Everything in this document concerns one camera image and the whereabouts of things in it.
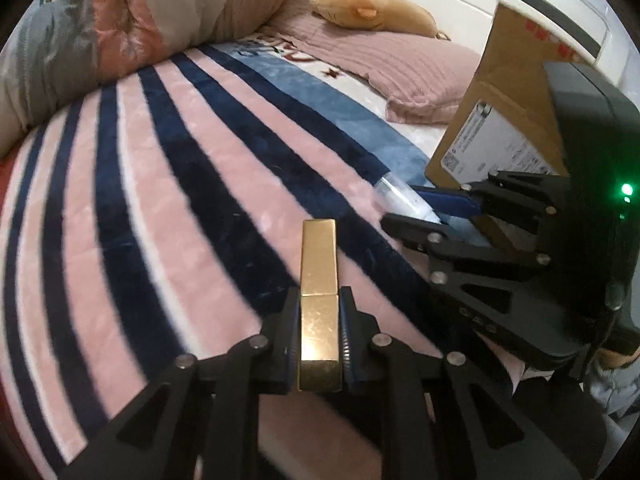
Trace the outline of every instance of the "cardboard box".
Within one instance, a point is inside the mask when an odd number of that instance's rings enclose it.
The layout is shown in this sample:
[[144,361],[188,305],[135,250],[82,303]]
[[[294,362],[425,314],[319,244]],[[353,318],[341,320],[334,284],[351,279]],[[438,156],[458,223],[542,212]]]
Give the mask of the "cardboard box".
[[[478,70],[427,165],[428,179],[453,188],[493,170],[567,174],[545,61],[585,63],[546,28],[498,4]],[[528,248],[503,222],[474,222],[496,246]]]

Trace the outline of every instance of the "barcode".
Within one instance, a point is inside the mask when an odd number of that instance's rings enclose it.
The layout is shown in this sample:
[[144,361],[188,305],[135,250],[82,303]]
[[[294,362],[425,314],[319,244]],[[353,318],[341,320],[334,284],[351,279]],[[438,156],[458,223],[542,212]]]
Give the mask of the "barcode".
[[457,160],[456,156],[453,153],[447,153],[442,158],[442,167],[445,168],[446,170],[449,170],[452,173],[456,171],[458,164],[460,164],[460,161]]

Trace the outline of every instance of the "stuffed animal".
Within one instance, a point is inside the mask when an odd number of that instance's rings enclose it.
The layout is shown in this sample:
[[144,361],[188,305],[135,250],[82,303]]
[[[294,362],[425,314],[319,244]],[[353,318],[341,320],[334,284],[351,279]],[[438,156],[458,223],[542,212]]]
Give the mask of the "stuffed animal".
[[309,1],[314,12],[340,27],[446,37],[438,33],[436,20],[429,12],[407,0]]

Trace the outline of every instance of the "navy stripe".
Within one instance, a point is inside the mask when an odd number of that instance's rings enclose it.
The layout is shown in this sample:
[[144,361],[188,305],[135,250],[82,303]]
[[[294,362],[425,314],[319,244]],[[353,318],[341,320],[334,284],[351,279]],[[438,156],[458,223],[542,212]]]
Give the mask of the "navy stripe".
[[351,166],[362,179],[371,185],[389,172],[389,168],[380,162],[378,158],[351,139],[335,124],[313,110],[313,108],[303,105],[289,94],[276,88],[251,67],[212,46],[203,45],[199,49],[220,66],[239,76],[289,119],[299,124],[325,146],[337,153],[346,164]]
[[27,196],[33,181],[40,149],[47,124],[43,124],[35,134],[33,146],[29,152],[27,162],[18,190],[18,196],[15,203],[14,216],[12,218],[11,229],[9,231],[9,239],[6,247],[6,267],[4,270],[4,329],[6,331],[6,342],[11,358],[11,366],[14,373],[15,384],[20,393],[20,402],[24,409],[24,413],[29,421],[31,430],[33,431],[44,458],[49,462],[49,466],[55,473],[59,473],[65,466],[65,461],[60,455],[58,446],[53,441],[53,437],[47,427],[40,405],[38,396],[33,384],[33,380],[29,374],[25,355],[22,351],[22,341],[20,340],[20,328],[18,326],[18,307],[16,302],[16,279],[15,272],[17,266],[18,242],[20,239],[20,231],[22,230],[22,221],[24,219],[24,209],[27,202]]
[[164,155],[218,259],[260,316],[281,311],[295,280],[191,137],[156,70],[148,67],[138,75]]
[[95,161],[95,209],[102,259],[122,329],[153,379],[184,348],[165,316],[131,230],[118,160],[116,85],[102,88]]
[[[336,219],[338,246],[418,330],[444,352],[459,349],[463,342],[465,349],[473,351],[478,366],[502,384],[511,384],[504,367],[486,344],[472,330],[452,325],[435,311],[430,304],[429,285],[340,193],[189,57],[180,54],[173,61],[216,115],[279,177],[311,216]],[[244,65],[240,68],[246,72]],[[304,116],[300,110],[308,109],[296,100],[288,105],[284,111],[289,117]]]
[[89,440],[109,419],[98,399],[70,318],[62,255],[66,176],[81,109],[82,100],[69,108],[51,173],[42,233],[42,281],[51,345],[60,378],[78,424]]

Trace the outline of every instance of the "red star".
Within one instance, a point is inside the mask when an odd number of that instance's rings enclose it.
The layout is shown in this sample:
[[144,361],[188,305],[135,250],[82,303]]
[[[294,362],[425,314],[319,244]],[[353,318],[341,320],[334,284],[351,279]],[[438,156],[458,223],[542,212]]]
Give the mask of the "red star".
[[334,70],[333,68],[330,68],[329,70],[327,70],[326,72],[322,72],[325,76],[327,77],[333,77],[334,79],[336,79],[339,75],[342,75],[342,72],[340,72],[339,70]]

